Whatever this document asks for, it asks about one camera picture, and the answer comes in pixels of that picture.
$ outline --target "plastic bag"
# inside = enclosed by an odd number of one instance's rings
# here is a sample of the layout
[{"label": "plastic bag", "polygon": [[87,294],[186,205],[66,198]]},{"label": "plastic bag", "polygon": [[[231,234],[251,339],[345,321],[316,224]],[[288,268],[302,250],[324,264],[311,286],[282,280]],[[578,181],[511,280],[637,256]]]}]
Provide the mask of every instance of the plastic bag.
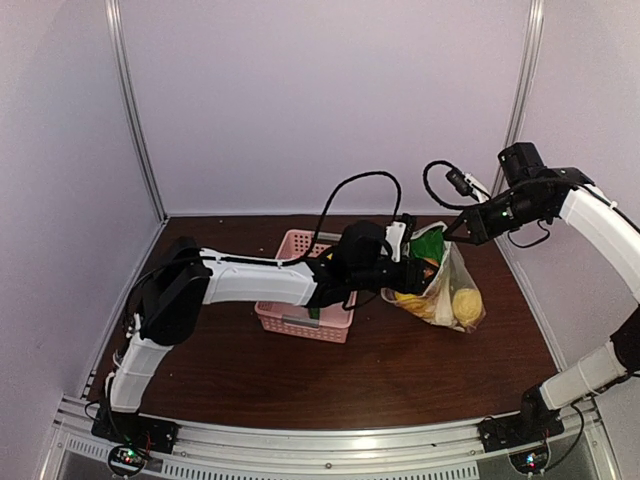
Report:
[{"label": "plastic bag", "polygon": [[410,295],[383,289],[382,298],[431,325],[471,333],[486,315],[482,295],[455,244],[442,240],[438,262],[438,235],[434,233],[439,232],[442,238],[444,228],[446,224],[437,222],[415,232],[408,251],[403,252],[430,263],[440,263],[438,273],[424,293]]}]

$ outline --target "pink basket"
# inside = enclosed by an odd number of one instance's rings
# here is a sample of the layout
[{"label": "pink basket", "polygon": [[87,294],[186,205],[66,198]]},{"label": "pink basket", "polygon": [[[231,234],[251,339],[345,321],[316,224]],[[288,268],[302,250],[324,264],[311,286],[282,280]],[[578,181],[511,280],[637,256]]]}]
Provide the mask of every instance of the pink basket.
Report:
[{"label": "pink basket", "polygon": [[[276,258],[288,260],[299,257],[307,250],[312,238],[313,232],[289,230],[282,240]],[[329,245],[316,243],[312,256],[318,255],[328,247]],[[351,294],[349,305],[355,303],[356,296],[356,292]],[[353,310],[344,311],[339,304],[321,309],[318,320],[309,318],[309,311],[306,308],[286,303],[258,302],[255,308],[262,327],[269,332],[325,342],[346,342],[349,326],[353,320]]]}]

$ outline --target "yellow ball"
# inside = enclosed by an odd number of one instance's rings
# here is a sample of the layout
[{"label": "yellow ball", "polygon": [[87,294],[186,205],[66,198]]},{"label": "yellow ball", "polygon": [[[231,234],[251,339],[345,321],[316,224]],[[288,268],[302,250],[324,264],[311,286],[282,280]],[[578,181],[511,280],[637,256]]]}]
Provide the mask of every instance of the yellow ball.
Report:
[{"label": "yellow ball", "polygon": [[482,295],[475,288],[461,288],[453,296],[451,306],[460,325],[468,327],[482,315]]}]

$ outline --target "white panel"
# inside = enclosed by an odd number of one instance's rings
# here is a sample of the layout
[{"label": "white panel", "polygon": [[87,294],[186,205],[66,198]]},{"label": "white panel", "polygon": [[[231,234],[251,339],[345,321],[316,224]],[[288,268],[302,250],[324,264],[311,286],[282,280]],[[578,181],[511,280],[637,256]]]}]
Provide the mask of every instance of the white panel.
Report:
[{"label": "white panel", "polygon": [[[342,179],[385,168],[405,188],[405,209],[436,212],[421,172],[442,157],[490,185],[528,8],[526,0],[124,1],[166,208],[317,213]],[[335,212],[392,210],[388,180],[360,183]],[[437,186],[451,190],[442,179]]]},{"label": "white panel", "polygon": [[[638,25],[637,1],[546,2],[522,134],[536,143],[548,165],[581,168],[636,222]],[[529,229],[521,235],[537,233]],[[513,250],[569,364],[604,343],[636,306],[604,258],[568,227],[554,227],[551,240],[537,248]],[[598,402],[626,480],[640,478],[639,395],[640,382],[630,381]]]},{"label": "white panel", "polygon": [[0,476],[29,479],[156,223],[103,2],[2,2],[0,35]]}]

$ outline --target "transparent plastic bag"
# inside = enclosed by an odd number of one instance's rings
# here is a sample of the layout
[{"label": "transparent plastic bag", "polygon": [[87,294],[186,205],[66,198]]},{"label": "transparent plastic bag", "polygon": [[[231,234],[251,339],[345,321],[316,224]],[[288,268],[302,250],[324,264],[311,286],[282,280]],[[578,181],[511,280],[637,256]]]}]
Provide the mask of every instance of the transparent plastic bag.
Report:
[{"label": "transparent plastic bag", "polygon": [[[443,222],[429,225],[415,232],[412,239],[436,228],[444,229],[446,225]],[[444,242],[438,273],[422,295],[383,289],[382,298],[431,325],[460,332],[473,332],[486,315],[482,295],[467,271],[458,247],[450,242]]]}]

